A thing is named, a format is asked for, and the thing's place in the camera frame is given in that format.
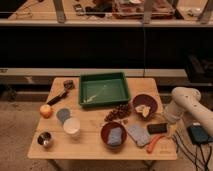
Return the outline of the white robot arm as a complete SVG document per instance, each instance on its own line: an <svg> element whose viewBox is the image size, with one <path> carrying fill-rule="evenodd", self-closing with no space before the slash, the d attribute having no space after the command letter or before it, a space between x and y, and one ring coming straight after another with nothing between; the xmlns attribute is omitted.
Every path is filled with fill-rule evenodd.
<svg viewBox="0 0 213 171"><path fill-rule="evenodd" d="M177 123L185 112L189 112L213 137L213 111L200 103L201 93L195 88L175 87L172 100L164 108L163 116L171 123Z"/></svg>

